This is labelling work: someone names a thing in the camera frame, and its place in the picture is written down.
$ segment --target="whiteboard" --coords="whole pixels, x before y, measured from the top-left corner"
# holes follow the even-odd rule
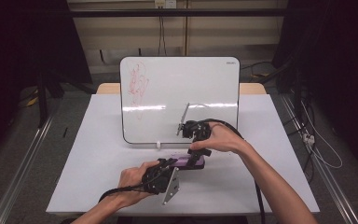
[[[120,63],[124,140],[190,143],[178,124],[221,119],[237,127],[240,62],[233,57],[127,57]]]

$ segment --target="black curtain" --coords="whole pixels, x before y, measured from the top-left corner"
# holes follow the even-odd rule
[[[309,59],[320,34],[326,1],[289,0],[287,8],[307,8],[309,11],[283,18],[281,39],[272,59],[274,67],[287,67],[276,77],[279,92],[290,91],[296,80],[296,71]]]
[[[68,6],[65,0],[0,1],[0,141],[16,112],[20,91],[35,86],[40,71],[53,69],[76,82],[91,82],[73,20],[20,14],[25,9]]]
[[[337,1],[304,71],[318,103],[358,159],[358,1]]]

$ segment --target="metal bracket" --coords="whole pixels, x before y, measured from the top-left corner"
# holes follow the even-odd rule
[[[167,202],[179,191],[179,168],[173,168],[173,172],[171,175],[170,183],[168,183],[167,193],[165,194],[163,205],[167,204]]]
[[[176,135],[179,135],[179,132],[183,129],[183,124],[185,122],[185,117],[186,117],[187,110],[188,110],[189,106],[190,106],[190,103],[187,103],[185,112],[183,113],[182,119],[180,120],[180,123],[179,123],[179,126],[178,126],[178,132],[176,133]]]

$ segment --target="whiteboard frame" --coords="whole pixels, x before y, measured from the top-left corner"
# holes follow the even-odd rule
[[[166,92],[164,94],[161,94],[161,91],[157,91],[156,84],[154,88],[150,87],[152,84],[150,84],[151,81],[149,82],[149,78],[146,75],[150,76],[150,74],[157,74],[157,75],[152,75],[154,76],[153,78],[158,78],[158,79],[167,78],[165,77],[166,71],[170,71],[172,73],[171,75],[168,75],[168,77],[170,77],[171,79],[165,79],[166,81],[165,83],[160,83],[161,85],[159,85],[158,88],[163,87],[165,88],[163,89],[163,91]],[[237,127],[239,100],[240,100],[240,71],[241,71],[241,63],[235,57],[126,57],[122,59],[120,62],[120,100],[121,100],[122,135],[124,141],[135,147],[139,145],[151,146],[155,144],[182,146],[183,144],[191,143],[190,139],[182,138],[181,134],[180,136],[173,136],[173,134],[176,133],[177,126],[180,122],[183,113],[185,112],[186,103],[193,103],[194,105],[192,107],[192,110],[187,111],[187,115],[184,122],[190,119],[193,120],[221,119],[230,123],[232,126]],[[134,84],[134,82],[132,81],[134,73],[141,74],[140,76],[138,74],[138,78],[142,77],[139,80],[139,82],[136,82],[136,84]],[[211,80],[213,81],[212,86],[214,88],[223,86],[223,89],[220,90],[217,89],[213,91],[213,92],[218,91],[218,93],[215,95],[208,93],[208,91],[211,88],[210,85],[208,85],[208,83],[210,84]],[[150,105],[143,106],[141,103],[141,105],[130,106],[129,101],[135,98],[138,101],[139,98],[141,98],[140,101],[141,102],[143,101],[142,94],[138,93],[137,97],[134,97],[136,88],[138,88],[137,90],[141,90],[142,94],[145,95],[146,95],[145,92],[149,91],[148,92],[149,101],[150,98],[157,99],[161,97],[161,95],[165,95],[162,96],[162,98],[164,98],[162,100],[164,101],[164,103],[162,105],[152,105],[152,106]],[[132,95],[133,97],[132,99],[129,99],[128,96],[129,92],[134,93]],[[198,100],[195,100],[193,102],[188,102],[189,101],[188,100],[186,101],[186,103],[183,103],[183,107],[182,105],[175,105],[174,109],[172,109],[171,105],[168,106],[170,103],[175,104],[173,102],[183,101],[182,100],[183,98],[193,99],[194,96],[197,94],[199,95]],[[211,101],[218,102],[220,104],[208,104]],[[218,105],[218,106],[215,106],[216,108],[211,109],[209,105],[210,106]],[[165,107],[163,107],[162,109],[148,108],[153,106],[165,106]],[[141,107],[147,107],[147,109],[145,109],[146,111],[147,110],[152,111],[152,112],[147,111],[146,115],[151,116],[152,118],[154,116],[155,119],[150,119],[150,120],[157,120],[158,122],[160,122],[160,124],[156,124],[156,126],[153,127],[154,123],[151,123],[150,121],[144,121],[143,120],[144,109]],[[130,120],[135,120],[134,114],[137,112],[138,115],[136,116],[136,118],[138,119],[138,121],[136,122],[130,121]],[[168,122],[170,122],[170,124],[167,124],[167,122],[163,122],[162,120],[166,120],[166,119],[164,119],[162,116],[167,116],[169,119]],[[172,130],[172,137],[164,136],[166,132],[154,131],[154,130],[167,130],[167,129]],[[151,135],[150,140],[136,139],[138,136],[141,136],[144,133],[148,133]]]

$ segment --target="wrist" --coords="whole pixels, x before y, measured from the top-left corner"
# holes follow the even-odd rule
[[[100,205],[106,209],[106,212],[109,214],[115,213],[117,210],[124,207],[123,200],[118,195],[111,195],[105,197]]]
[[[237,147],[236,147],[236,151],[235,153],[237,154],[247,154],[247,152],[249,152],[249,150],[253,148],[252,145],[250,143],[248,143],[246,140],[241,139],[241,141],[239,141],[237,143]]]

